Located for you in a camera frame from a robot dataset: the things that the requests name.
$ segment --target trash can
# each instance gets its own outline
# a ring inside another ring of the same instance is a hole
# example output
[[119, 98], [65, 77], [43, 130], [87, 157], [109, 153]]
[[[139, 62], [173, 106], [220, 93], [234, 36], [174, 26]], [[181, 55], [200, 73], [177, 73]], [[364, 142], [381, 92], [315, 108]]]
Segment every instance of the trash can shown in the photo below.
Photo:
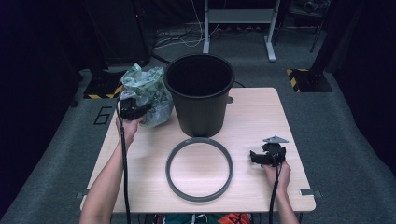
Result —
[[168, 65], [163, 82], [183, 133], [211, 137], [221, 130], [234, 80], [231, 65], [212, 54], [187, 55]]

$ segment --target crumpled green plastic bag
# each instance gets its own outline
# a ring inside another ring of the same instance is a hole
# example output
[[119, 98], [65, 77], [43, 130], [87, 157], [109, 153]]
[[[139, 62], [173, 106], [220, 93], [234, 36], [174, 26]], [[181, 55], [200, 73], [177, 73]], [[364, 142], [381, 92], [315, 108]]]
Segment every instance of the crumpled green plastic bag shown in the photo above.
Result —
[[154, 67], [143, 72], [134, 64], [121, 78], [123, 92], [120, 99], [135, 98], [137, 106], [152, 104], [141, 124], [155, 127], [169, 120], [174, 104], [172, 95], [163, 85], [163, 68]]

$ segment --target forearm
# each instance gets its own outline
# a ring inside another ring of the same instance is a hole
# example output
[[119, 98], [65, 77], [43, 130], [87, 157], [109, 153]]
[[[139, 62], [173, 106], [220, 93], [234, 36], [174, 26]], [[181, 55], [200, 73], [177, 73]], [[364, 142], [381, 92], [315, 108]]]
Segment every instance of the forearm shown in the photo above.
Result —
[[298, 224], [298, 219], [295, 216], [289, 201], [287, 192], [281, 192], [276, 195], [277, 209], [279, 211], [280, 224]]
[[89, 223], [88, 220], [109, 223], [119, 194], [122, 171], [122, 148], [117, 144], [106, 166], [92, 184], [80, 223]]

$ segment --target black floor stand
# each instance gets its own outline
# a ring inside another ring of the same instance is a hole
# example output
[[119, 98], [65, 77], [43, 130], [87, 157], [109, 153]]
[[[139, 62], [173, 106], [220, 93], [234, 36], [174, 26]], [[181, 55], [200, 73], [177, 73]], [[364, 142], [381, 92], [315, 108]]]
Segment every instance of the black floor stand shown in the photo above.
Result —
[[313, 74], [308, 69], [288, 69], [288, 76], [296, 92], [332, 91], [332, 87], [323, 74]]
[[114, 98], [117, 97], [120, 88], [120, 79], [125, 71], [109, 73], [106, 71], [92, 74], [92, 80], [84, 91], [84, 98]]

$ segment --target person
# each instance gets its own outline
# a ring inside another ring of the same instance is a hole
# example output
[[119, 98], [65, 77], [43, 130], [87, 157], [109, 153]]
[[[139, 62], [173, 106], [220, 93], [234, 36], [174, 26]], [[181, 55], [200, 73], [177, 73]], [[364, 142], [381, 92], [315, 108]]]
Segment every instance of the person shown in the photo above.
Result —
[[[126, 148], [129, 148], [134, 141], [134, 135], [137, 132], [138, 124], [143, 119], [144, 117], [135, 120], [123, 120], [122, 126], [125, 133]], [[117, 119], [116, 122], [120, 140], [105, 167], [92, 184], [90, 192], [88, 193], [81, 210], [79, 219], [80, 224], [110, 223], [117, 195], [119, 194], [123, 174], [120, 121]], [[263, 165], [262, 168], [266, 173], [270, 186], [273, 187], [276, 181], [276, 169], [268, 165]], [[284, 161], [282, 163], [282, 172], [278, 178], [276, 191], [279, 220], [282, 224], [299, 223], [291, 208], [287, 192], [287, 187], [290, 181], [290, 172], [290, 166], [286, 161]]]

